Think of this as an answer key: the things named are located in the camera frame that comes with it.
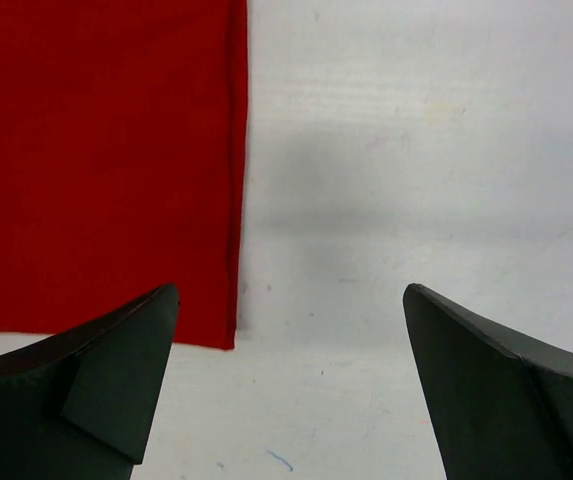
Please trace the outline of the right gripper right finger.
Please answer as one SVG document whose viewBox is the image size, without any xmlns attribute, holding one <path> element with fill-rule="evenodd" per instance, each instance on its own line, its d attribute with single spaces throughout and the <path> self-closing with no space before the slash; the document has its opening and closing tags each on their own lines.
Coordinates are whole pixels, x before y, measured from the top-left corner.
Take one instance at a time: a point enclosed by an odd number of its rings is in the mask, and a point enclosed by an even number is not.
<svg viewBox="0 0 573 480">
<path fill-rule="evenodd" d="M 573 353 L 420 284 L 407 331 L 449 479 L 573 479 Z"/>
</svg>

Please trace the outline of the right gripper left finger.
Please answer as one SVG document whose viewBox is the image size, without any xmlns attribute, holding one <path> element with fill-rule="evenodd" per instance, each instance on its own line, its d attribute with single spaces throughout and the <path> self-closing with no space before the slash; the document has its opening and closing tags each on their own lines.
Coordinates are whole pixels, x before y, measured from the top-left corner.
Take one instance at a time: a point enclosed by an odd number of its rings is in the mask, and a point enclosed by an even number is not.
<svg viewBox="0 0 573 480">
<path fill-rule="evenodd" d="M 128 479 L 142 463 L 179 313 L 159 286 L 0 355 L 0 480 Z"/>
</svg>

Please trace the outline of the red t shirt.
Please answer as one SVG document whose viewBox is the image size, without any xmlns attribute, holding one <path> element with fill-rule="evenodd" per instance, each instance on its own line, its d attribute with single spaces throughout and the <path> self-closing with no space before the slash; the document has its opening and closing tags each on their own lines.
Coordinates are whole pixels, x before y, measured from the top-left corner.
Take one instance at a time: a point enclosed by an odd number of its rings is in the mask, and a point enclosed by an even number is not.
<svg viewBox="0 0 573 480">
<path fill-rule="evenodd" d="M 232 349 L 247 109 L 243 1 L 0 1 L 0 332 L 172 283 Z"/>
</svg>

